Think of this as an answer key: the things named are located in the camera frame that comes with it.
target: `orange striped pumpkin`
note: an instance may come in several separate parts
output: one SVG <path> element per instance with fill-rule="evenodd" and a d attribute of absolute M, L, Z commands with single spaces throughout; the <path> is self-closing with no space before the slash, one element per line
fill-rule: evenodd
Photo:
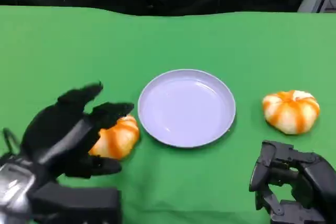
<path fill-rule="evenodd" d="M 269 94 L 262 105 L 266 121 L 285 134 L 309 131 L 320 114 L 316 99 L 298 90 Z"/>
<path fill-rule="evenodd" d="M 135 118 L 127 115 L 117 120 L 115 126 L 99 131 L 100 138 L 89 151 L 90 155 L 122 159 L 126 157 L 139 139 L 140 131 Z"/>

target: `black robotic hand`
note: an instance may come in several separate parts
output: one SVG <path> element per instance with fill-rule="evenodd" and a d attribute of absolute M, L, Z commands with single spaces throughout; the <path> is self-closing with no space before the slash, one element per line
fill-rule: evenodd
<path fill-rule="evenodd" d="M 269 185 L 283 184 L 291 185 L 296 201 L 279 202 L 269 188 Z M 303 153 L 294 150 L 293 145 L 263 141 L 249 191 L 255 192 L 257 210 L 266 208 L 271 223 L 336 223 L 336 172 L 316 153 Z"/>
<path fill-rule="evenodd" d="M 40 111 L 24 133 L 18 155 L 0 158 L 0 222 L 34 218 L 42 223 L 120 223 L 120 192 L 115 188 L 68 188 L 56 178 L 89 178 L 121 170 L 118 161 L 89 156 L 101 128 L 129 114 L 132 103 L 104 103 L 84 113 L 102 84 L 73 89 Z"/>
<path fill-rule="evenodd" d="M 61 95 L 55 104 L 41 110 L 24 133 L 20 154 L 49 166 L 49 171 L 55 176 L 65 173 L 68 176 L 90 177 L 90 174 L 119 172 L 121 166 L 117 161 L 91 157 L 88 151 L 98 140 L 99 130 L 112 127 L 118 118 L 130 113 L 134 105 L 104 103 L 95 107 L 90 115 L 84 113 L 85 105 L 92 101 L 102 89 L 102 84 L 97 83 L 70 90 Z M 86 122 L 90 124 L 90 129 L 85 129 L 85 126 L 88 126 Z M 80 126 L 82 126 L 83 138 L 79 139 L 76 144 L 75 139 L 72 139 L 67 142 L 63 141 L 68 145 L 62 145 L 61 140 L 75 125 L 77 125 L 77 132 L 73 131 L 73 134 L 79 137 Z M 47 153 L 51 151 L 51 148 L 57 149 L 58 153 L 53 153 L 53 157 L 48 157 Z"/>

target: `pumpkin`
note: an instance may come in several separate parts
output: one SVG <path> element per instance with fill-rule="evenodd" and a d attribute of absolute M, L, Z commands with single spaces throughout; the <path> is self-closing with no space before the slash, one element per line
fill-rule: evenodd
<path fill-rule="evenodd" d="M 100 138 L 89 151 L 90 155 L 122 159 L 130 154 L 139 139 L 140 131 L 135 118 L 127 115 L 115 126 L 99 131 Z"/>
<path fill-rule="evenodd" d="M 269 94 L 262 101 L 266 121 L 285 134 L 309 131 L 320 114 L 312 94 L 291 90 Z"/>

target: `plate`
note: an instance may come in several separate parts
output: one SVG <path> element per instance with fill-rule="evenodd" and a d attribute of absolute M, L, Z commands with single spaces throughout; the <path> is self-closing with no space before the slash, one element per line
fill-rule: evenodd
<path fill-rule="evenodd" d="M 164 144 L 182 148 L 217 140 L 229 130 L 235 114 L 230 89 L 215 76 L 193 69 L 155 77 L 138 101 L 145 130 Z"/>

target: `table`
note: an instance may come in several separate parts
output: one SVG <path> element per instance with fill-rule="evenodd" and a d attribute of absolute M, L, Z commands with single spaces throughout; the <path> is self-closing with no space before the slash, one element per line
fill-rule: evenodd
<path fill-rule="evenodd" d="M 136 103 L 156 75 L 179 68 L 208 71 L 231 89 L 231 131 L 197 150 L 141 140 L 117 175 L 62 177 L 70 186 L 117 186 L 125 224 L 267 224 L 256 211 L 249 179 L 262 140 L 315 151 L 335 166 L 336 15 L 231 13 L 133 17 L 97 9 L 0 7 L 0 126 L 19 137 L 33 116 L 64 91 L 102 81 L 104 101 Z M 262 98 L 307 90 L 321 115 L 311 132 L 284 136 L 269 127 Z M 4 143 L 0 143 L 4 152 Z M 289 188 L 277 188 L 287 198 Z"/>

